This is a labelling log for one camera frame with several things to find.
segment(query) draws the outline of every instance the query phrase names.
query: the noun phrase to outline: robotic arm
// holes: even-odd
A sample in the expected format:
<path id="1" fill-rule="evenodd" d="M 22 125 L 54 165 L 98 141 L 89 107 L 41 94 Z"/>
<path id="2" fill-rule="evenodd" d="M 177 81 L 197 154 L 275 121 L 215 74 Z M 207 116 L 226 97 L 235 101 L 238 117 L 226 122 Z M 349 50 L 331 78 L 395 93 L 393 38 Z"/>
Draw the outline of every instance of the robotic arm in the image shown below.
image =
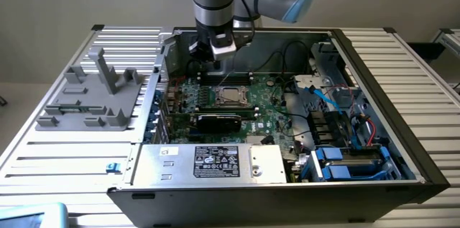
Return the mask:
<path id="1" fill-rule="evenodd" d="M 294 23 L 305 14 L 311 0 L 193 0 L 197 40 L 190 56 L 201 61 L 231 58 L 237 49 L 251 41 L 235 39 L 237 26 L 249 26 L 259 16 Z"/>

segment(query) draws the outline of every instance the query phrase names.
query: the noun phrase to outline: sticker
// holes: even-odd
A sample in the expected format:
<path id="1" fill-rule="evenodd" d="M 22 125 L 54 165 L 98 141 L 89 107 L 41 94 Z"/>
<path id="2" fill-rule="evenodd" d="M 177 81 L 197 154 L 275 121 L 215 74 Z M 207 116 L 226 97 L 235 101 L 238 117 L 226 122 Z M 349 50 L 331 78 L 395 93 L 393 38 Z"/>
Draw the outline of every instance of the sticker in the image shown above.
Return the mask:
<path id="1" fill-rule="evenodd" d="M 237 146 L 194 147 L 193 176 L 197 178 L 238 177 Z"/>
<path id="2" fill-rule="evenodd" d="M 178 147 L 161 147 L 159 156 L 178 155 Z"/>

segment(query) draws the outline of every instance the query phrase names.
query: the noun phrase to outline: teal object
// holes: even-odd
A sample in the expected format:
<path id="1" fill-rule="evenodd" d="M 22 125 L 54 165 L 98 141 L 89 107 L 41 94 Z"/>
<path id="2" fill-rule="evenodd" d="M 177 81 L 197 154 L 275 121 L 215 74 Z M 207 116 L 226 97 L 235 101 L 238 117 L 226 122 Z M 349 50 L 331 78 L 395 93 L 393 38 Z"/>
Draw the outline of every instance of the teal object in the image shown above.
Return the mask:
<path id="1" fill-rule="evenodd" d="M 67 212 L 62 203 L 17 206 L 0 211 L 0 227 L 67 228 Z"/>
<path id="2" fill-rule="evenodd" d="M 121 165 L 118 163 L 109 163 L 105 167 L 105 172 L 106 173 L 117 173 L 121 172 Z"/>
<path id="3" fill-rule="evenodd" d="M 286 13 L 282 16 L 282 22 L 295 23 L 298 18 L 301 18 L 310 6 L 313 0 L 295 0 Z"/>

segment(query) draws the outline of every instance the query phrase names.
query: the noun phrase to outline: green circuit board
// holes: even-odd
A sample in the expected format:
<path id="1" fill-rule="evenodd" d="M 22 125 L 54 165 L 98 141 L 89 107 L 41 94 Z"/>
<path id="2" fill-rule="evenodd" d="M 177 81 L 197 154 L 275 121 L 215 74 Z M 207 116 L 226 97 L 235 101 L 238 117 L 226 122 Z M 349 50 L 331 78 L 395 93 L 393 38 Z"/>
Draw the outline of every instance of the green circuit board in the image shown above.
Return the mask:
<path id="1" fill-rule="evenodd" d="M 282 154 L 289 151 L 293 145 L 293 138 L 281 134 L 279 127 L 289 122 L 289 117 L 278 113 L 270 101 L 270 95 L 279 98 L 281 89 L 277 85 L 269 87 L 266 81 L 274 81 L 273 77 L 267 75 L 255 75 L 249 86 L 225 86 L 225 88 L 239 88 L 245 90 L 245 104 L 246 107 L 257 106 L 259 115 L 254 120 L 241 121 L 241 130 L 230 134 L 195 134 L 195 127 L 191 125 L 191 118 L 197 114 L 194 105 L 210 107 L 215 103 L 218 97 L 214 92 L 215 86 L 199 86 L 195 81 L 187 79 L 177 84 L 175 91 L 179 92 L 178 100 L 185 106 L 181 108 L 179 113 L 169 114 L 169 127 L 170 127 L 170 143 L 246 143 L 259 139 L 267 135 L 274 138 L 274 144 L 281 148 Z M 209 90 L 205 98 L 199 98 L 199 91 Z M 277 103 L 277 109 L 282 112 L 286 111 Z M 291 135 L 291 129 L 282 130 L 286 135 Z"/>

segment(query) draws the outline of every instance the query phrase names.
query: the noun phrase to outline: metal workbench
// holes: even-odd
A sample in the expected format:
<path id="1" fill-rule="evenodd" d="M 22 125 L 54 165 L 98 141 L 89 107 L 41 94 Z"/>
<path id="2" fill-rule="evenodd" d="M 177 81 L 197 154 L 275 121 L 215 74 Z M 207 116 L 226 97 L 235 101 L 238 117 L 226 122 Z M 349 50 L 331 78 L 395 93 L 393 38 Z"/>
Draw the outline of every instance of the metal workbench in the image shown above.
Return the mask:
<path id="1" fill-rule="evenodd" d="M 425 204 L 401 206 L 373 224 L 321 227 L 458 227 L 460 97 L 395 33 L 382 29 L 342 31 L 451 187 Z M 106 63 L 115 70 L 122 71 L 129 66 L 146 75 L 153 69 L 163 34 L 170 34 L 170 29 L 103 27 L 90 32 L 69 65 L 81 62 L 85 71 L 95 72 L 85 52 L 97 44 L 103 47 Z M 125 174 L 106 174 L 105 165 L 109 162 L 127 164 L 130 155 L 138 152 L 139 145 L 131 145 L 130 140 L 139 131 L 135 117 L 147 78 L 126 131 L 35 132 L 33 120 L 62 82 L 59 76 L 0 157 L 0 209 L 62 202 L 70 226 L 133 227 L 105 195 L 106 188 L 121 182 Z"/>

